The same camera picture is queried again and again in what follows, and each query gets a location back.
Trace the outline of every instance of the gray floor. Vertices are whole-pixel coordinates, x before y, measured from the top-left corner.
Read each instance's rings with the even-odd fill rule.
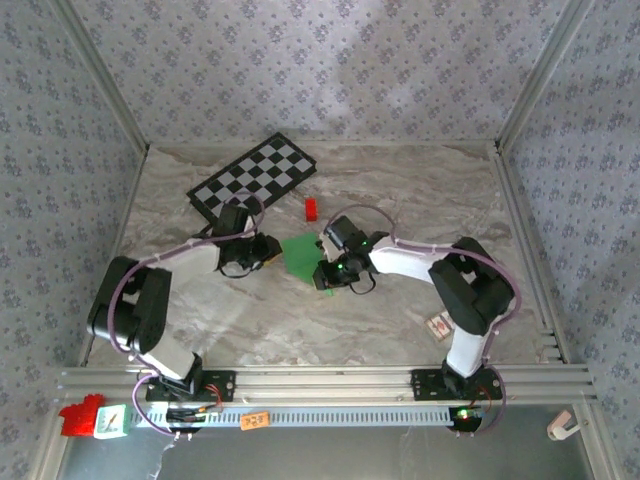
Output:
[[[546,436],[559,408],[510,407],[499,429],[456,438],[443,427],[208,429],[191,442],[149,429],[70,440],[58,480],[589,480],[579,435]]]
[[[319,232],[335,211],[362,202],[395,217],[401,238],[451,243],[473,236],[514,272],[525,294],[522,312],[494,344],[494,361],[538,361],[539,325],[482,151],[442,145],[301,146],[317,160],[318,172],[268,208],[262,231],[278,239]],[[151,149],[122,253],[165,251],[200,230],[205,222],[185,192],[249,147]],[[316,223],[304,220],[307,196],[318,199]],[[375,212],[354,210],[349,216],[367,231],[388,229]],[[168,325],[209,365],[438,364],[449,345],[438,343],[424,322],[440,311],[435,289],[422,282],[387,275],[369,295],[341,290],[327,297],[288,275],[278,260],[246,279],[213,273],[184,285],[172,293]],[[123,362],[108,344],[98,342],[92,352],[93,365]]]

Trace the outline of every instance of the red object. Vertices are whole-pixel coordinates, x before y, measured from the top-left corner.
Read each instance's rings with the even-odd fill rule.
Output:
[[[307,222],[315,222],[318,220],[318,204],[315,198],[305,199],[304,209],[307,214]]]
[[[60,433],[65,437],[92,437],[98,409],[104,400],[104,395],[87,395],[82,403],[64,407],[58,414],[64,418]]]

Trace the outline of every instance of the white clip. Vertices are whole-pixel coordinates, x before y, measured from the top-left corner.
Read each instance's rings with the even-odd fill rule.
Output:
[[[565,428],[572,419],[573,417],[568,410],[560,412],[558,416],[553,419],[553,422],[547,426],[547,435],[549,435],[549,438],[553,441],[565,440],[580,430],[580,425],[575,425],[569,430]]]

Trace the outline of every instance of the black mounting plate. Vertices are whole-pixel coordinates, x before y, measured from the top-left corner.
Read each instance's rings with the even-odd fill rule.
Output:
[[[216,396],[206,388],[206,385],[214,384],[222,394],[223,402],[232,402],[233,393],[236,388],[236,372],[233,370],[203,370],[202,383],[200,389],[192,397],[178,397],[173,394],[165,385],[159,382],[150,382],[153,388],[147,389],[147,402],[202,402],[214,403]]]
[[[411,387],[413,388],[413,399],[416,401],[428,400],[488,400],[484,398],[488,392],[491,400],[501,400],[502,390],[500,389],[500,379],[495,372],[489,368],[481,368],[466,381],[464,391],[461,396],[457,396],[444,384],[444,376],[440,368],[425,368],[411,371]]]

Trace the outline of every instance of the marble tabletop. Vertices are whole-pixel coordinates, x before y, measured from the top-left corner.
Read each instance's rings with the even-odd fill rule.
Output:
[[[246,152],[237,147],[151,148],[121,253],[139,258],[184,242],[205,224],[185,193]],[[492,359],[537,363],[539,323],[491,164],[482,151],[445,145],[304,144],[318,172],[267,209],[261,231],[278,239],[319,232],[338,209],[376,205],[397,222],[400,238],[452,243],[472,236],[520,282],[521,313],[502,328]],[[307,223],[305,197],[318,200]],[[352,210],[367,232],[388,230],[376,212]],[[241,280],[211,273],[171,294],[168,330],[206,365],[439,364],[450,339],[438,342],[425,320],[442,311],[435,289],[396,275],[378,278],[365,296],[318,292],[288,274],[282,259]],[[96,342],[93,365],[126,363]]]

